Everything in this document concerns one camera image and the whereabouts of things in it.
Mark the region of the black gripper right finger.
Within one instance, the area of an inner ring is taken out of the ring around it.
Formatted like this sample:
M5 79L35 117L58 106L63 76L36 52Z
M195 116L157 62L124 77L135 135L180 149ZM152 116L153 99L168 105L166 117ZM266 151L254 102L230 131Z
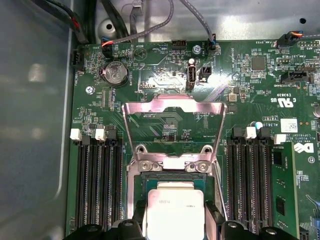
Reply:
M205 234L208 240L283 240L284 231L275 227L264 227L252 233L240 223L226 221L212 201L205 202Z

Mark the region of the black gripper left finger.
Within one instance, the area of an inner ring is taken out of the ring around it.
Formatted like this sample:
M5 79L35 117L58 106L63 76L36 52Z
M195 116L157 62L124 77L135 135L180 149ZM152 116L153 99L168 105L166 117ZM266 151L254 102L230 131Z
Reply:
M136 203L133 217L121 220L116 226L105 231L101 225L86 224L70 235L66 240L146 240L143 236L143 219L146 216L147 203L139 200Z

